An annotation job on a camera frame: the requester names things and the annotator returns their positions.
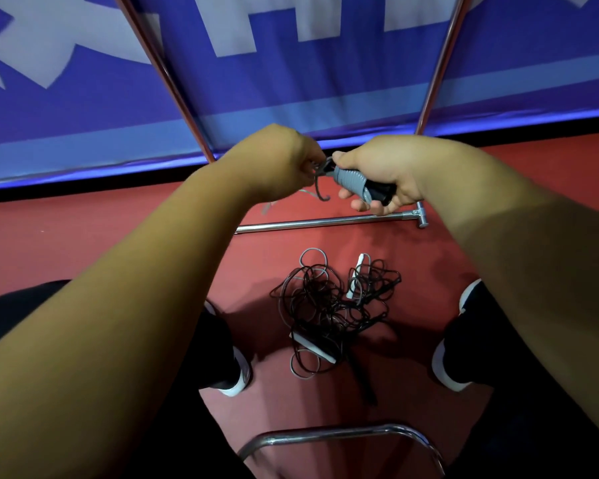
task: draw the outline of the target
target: metal pole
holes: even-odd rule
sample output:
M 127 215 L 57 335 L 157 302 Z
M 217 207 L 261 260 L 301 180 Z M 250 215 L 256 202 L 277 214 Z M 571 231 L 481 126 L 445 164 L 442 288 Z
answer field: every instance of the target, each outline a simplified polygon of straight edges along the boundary
M 423 134 L 423 131 L 426 128 L 432 107 L 435 104 L 437 94 L 439 93 L 439 88 L 441 87 L 441 82 L 444 79 L 446 68 L 448 67 L 448 61 L 453 53 L 453 49 L 455 48 L 457 36 L 459 35 L 459 31 L 461 30 L 461 26 L 464 23 L 464 18 L 470 9 L 470 4 L 472 1 L 473 0 L 457 0 L 455 2 L 455 7 L 448 23 L 446 38 L 441 46 L 441 51 L 439 52 L 439 57 L 432 75 L 431 83 L 429 84 L 426 98 L 423 102 L 422 112 L 420 113 L 420 118 L 415 130 L 416 135 Z M 413 212 L 422 212 L 422 216 L 417 215 L 417 217 L 410 218 L 403 217 L 402 214 L 408 213 L 403 212 L 402 214 L 398 213 L 398 217 L 396 218 L 386 218 L 391 217 L 390 215 L 384 217 L 364 215 L 362 217 L 322 218 L 317 220 L 303 220 L 299 222 L 276 222 L 273 224 L 262 225 L 241 225 L 238 227 L 238 231 L 235 233 L 243 234 L 251 232 L 268 232 L 273 230 L 304 229 L 307 227 L 325 227 L 327 225 L 367 224 L 372 222 L 385 222 L 386 220 L 410 220 L 411 218 L 418 218 L 420 220 L 419 227 L 421 229 L 426 227 L 428 225 L 428 221 L 426 220 L 426 212 L 421 202 L 417 202 L 417 209 Z
M 401 213 L 393 213 L 376 217 L 375 215 L 358 215 L 356 217 L 317 218 L 315 220 L 298 220 L 296 222 L 277 222 L 274 224 L 240 225 L 237 234 L 254 232 L 270 232 L 275 230 L 310 229 L 312 227 L 334 227 L 335 225 L 367 224 L 370 222 L 390 222 L 391 220 L 419 220 L 419 227 L 428 226 L 426 210 L 418 203 L 417 209 Z
M 431 452 L 431 457 L 439 474 L 445 475 L 444 461 L 439 450 L 426 438 L 424 434 L 403 423 L 382 423 L 367 425 L 365 427 L 313 427 L 298 428 L 295 430 L 278 430 L 260 434 L 249 440 L 238 452 L 240 459 L 246 460 L 251 454 L 263 447 L 272 445 L 304 444 L 308 442 L 321 442 L 339 439 L 354 439 L 359 437 L 373 437 L 375 435 L 396 434 L 408 437 Z
M 200 149 L 204 153 L 206 160 L 209 163 L 213 163 L 215 161 L 213 152 L 211 151 L 211 148 L 206 142 L 206 139 L 204 138 L 202 131 L 200 131 L 200 128 L 195 122 L 195 118 L 193 117 L 191 109 L 187 104 L 187 101 L 182 95 L 181 91 L 179 90 L 179 86 L 176 81 L 176 76 L 172 74 L 169 70 L 167 61 L 162 55 L 161 50 L 158 48 L 158 45 L 156 44 L 151 34 L 151 30 L 147 29 L 145 23 L 142 21 L 142 17 L 138 14 L 131 0 L 115 1 L 117 2 L 117 5 L 120 7 L 120 10 L 122 10 L 122 13 L 124 13 L 124 16 L 126 16 L 129 25 L 131 25 L 131 28 L 135 32 L 135 36 L 142 44 L 144 52 L 146 52 L 146 55 L 149 57 L 149 60 L 153 64 L 153 67 L 155 67 L 155 70 L 158 71 L 158 74 L 160 75 L 162 82 L 164 82 L 164 84 L 167 86 L 167 90 L 175 100 L 177 108 L 182 113 L 182 116 L 186 121 L 186 124 L 188 125 L 189 129 L 191 129 L 191 132 L 193 133 L 195 140 L 200 146 Z
M 448 31 L 446 32 L 446 38 L 444 44 L 441 46 L 441 52 L 439 52 L 439 58 L 437 65 L 435 66 L 435 72 L 432 74 L 431 83 L 428 86 L 428 92 L 423 102 L 422 112 L 420 113 L 419 121 L 417 122 L 417 129 L 415 130 L 416 135 L 422 135 L 426 124 L 428 124 L 428 118 L 431 115 L 432 107 L 437 99 L 441 82 L 444 79 L 450 56 L 455 48 L 455 42 L 459 36 L 459 30 L 464 23 L 464 17 L 470 9 L 470 4 L 473 0 L 457 0 L 455 2 L 455 9 L 453 15 L 448 23 Z

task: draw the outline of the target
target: forearm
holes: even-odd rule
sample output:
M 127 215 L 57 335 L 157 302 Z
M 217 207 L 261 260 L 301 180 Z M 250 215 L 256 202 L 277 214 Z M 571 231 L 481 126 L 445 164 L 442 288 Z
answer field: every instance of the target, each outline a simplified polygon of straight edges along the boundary
M 599 426 L 599 213 L 465 145 L 440 145 L 417 171 L 524 341 Z
M 0 341 L 0 476 L 101 473 L 152 418 L 252 203 L 238 179 L 196 172 Z

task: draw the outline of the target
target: leg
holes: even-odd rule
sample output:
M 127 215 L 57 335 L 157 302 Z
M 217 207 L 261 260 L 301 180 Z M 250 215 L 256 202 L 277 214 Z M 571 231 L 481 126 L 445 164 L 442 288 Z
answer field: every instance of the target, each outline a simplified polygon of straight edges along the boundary
M 49 282 L 0 296 L 0 339 L 67 282 Z M 125 476 L 180 476 L 207 468 L 209 473 L 225 472 L 226 477 L 253 478 L 198 392 L 207 386 L 235 390 L 236 381 L 247 383 L 249 378 L 243 363 L 236 361 L 226 323 L 208 310 L 202 313 L 176 380 Z
M 455 390 L 476 381 L 494 392 L 448 477 L 599 472 L 597 427 L 527 348 L 483 283 L 464 297 L 434 371 Z

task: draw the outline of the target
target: chair leg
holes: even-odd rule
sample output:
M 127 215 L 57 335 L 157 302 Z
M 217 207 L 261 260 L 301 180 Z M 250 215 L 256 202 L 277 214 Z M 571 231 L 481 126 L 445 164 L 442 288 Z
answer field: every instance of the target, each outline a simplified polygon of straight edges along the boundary
M 246 460 L 255 451 L 271 445 L 303 444 L 307 442 L 321 442 L 327 440 L 354 439 L 358 437 L 372 437 L 374 435 L 403 435 L 428 449 L 435 467 L 443 477 L 445 465 L 439 450 L 418 430 L 403 423 L 380 423 L 377 425 L 364 425 L 363 427 L 311 427 L 296 428 L 293 430 L 278 430 L 259 434 L 249 440 L 240 449 L 240 459 Z

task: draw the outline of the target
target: person's left hand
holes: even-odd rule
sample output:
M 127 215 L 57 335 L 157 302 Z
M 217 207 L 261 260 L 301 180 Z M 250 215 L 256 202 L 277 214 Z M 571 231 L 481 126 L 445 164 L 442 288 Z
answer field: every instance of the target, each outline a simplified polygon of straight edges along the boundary
M 232 165 L 258 202 L 272 202 L 311 186 L 313 164 L 325 159 L 314 139 L 271 124 L 233 146 L 219 163 Z

